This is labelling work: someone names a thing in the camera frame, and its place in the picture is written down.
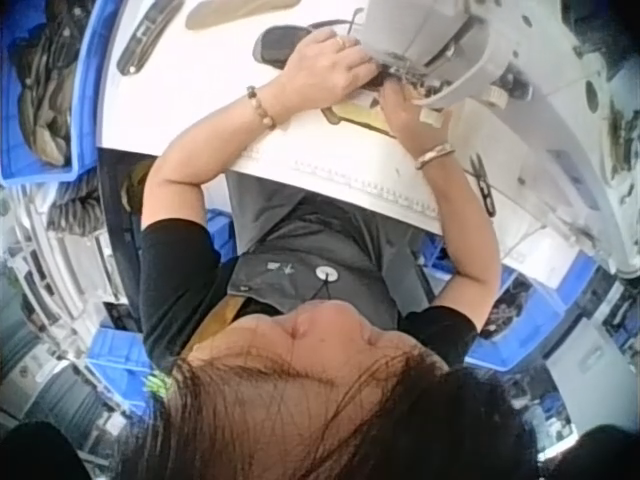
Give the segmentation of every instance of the woman's left hand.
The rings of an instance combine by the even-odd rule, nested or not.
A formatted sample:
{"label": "woman's left hand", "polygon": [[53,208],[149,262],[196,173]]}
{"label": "woman's left hand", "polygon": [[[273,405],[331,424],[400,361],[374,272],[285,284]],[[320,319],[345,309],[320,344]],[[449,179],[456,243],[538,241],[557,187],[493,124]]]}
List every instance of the woman's left hand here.
{"label": "woman's left hand", "polygon": [[344,100],[379,72],[379,66],[353,37],[332,28],[317,30],[296,47],[274,81],[291,115],[327,108]]}

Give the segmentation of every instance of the white table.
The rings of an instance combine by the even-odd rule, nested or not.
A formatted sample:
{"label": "white table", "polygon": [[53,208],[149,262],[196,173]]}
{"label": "white table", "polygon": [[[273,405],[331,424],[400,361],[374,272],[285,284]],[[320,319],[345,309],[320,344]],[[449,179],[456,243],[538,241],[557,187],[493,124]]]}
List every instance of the white table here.
{"label": "white table", "polygon": [[[268,82],[277,74],[251,55],[266,28],[350,19],[367,0],[303,0],[289,11],[199,32],[184,27],[187,13],[198,3],[187,0],[144,69],[122,77],[115,67],[118,56],[151,3],[125,1],[112,36],[98,118],[101,147],[161,155],[195,121],[243,95],[247,85]],[[467,159],[481,152],[494,187],[494,226],[504,263],[557,287],[579,249],[572,239],[540,222],[546,215],[544,205],[518,183],[522,169],[535,159],[480,105],[467,101],[456,119],[452,136],[459,158],[469,169]],[[320,112],[300,115],[253,145],[234,169],[441,232],[433,195],[395,140],[352,124],[331,126]]]}

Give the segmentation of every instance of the hand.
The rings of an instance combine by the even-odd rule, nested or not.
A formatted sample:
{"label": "hand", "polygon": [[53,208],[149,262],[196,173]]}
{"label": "hand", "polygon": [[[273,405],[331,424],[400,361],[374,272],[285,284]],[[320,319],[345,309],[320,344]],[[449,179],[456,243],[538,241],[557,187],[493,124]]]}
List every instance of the hand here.
{"label": "hand", "polygon": [[451,112],[445,112],[441,128],[420,121],[421,107],[414,105],[400,81],[389,79],[380,89],[380,106],[391,132],[414,158],[446,143]]}
{"label": "hand", "polygon": [[378,71],[358,40],[323,28],[300,42],[276,82],[293,115],[340,103]]}

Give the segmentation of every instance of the black t-shirt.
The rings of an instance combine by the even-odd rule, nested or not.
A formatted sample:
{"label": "black t-shirt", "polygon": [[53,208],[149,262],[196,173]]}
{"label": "black t-shirt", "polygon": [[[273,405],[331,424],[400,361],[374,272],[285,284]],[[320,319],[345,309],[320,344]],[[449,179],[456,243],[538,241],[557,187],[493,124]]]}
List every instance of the black t-shirt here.
{"label": "black t-shirt", "polygon": [[[221,264],[206,228],[179,219],[162,220],[142,233],[141,320],[144,343],[158,368],[169,370],[196,330],[227,295],[237,258]],[[247,300],[237,318],[281,312]],[[438,354],[450,367],[461,365],[477,338],[474,324],[447,307],[399,316],[398,328]]]}

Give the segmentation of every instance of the sewing machine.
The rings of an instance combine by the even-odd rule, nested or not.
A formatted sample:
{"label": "sewing machine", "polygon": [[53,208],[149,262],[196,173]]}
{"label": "sewing machine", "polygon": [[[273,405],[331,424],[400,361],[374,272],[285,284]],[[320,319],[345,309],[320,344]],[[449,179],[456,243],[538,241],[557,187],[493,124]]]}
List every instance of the sewing machine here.
{"label": "sewing machine", "polygon": [[[517,176],[528,205],[516,201],[610,270],[635,277],[640,62],[624,69],[606,64],[610,51],[585,55],[588,46],[561,24],[560,3],[370,0],[359,36],[388,74],[420,93],[425,113],[470,99],[519,137],[532,155]],[[496,140],[477,138],[476,147]]]}

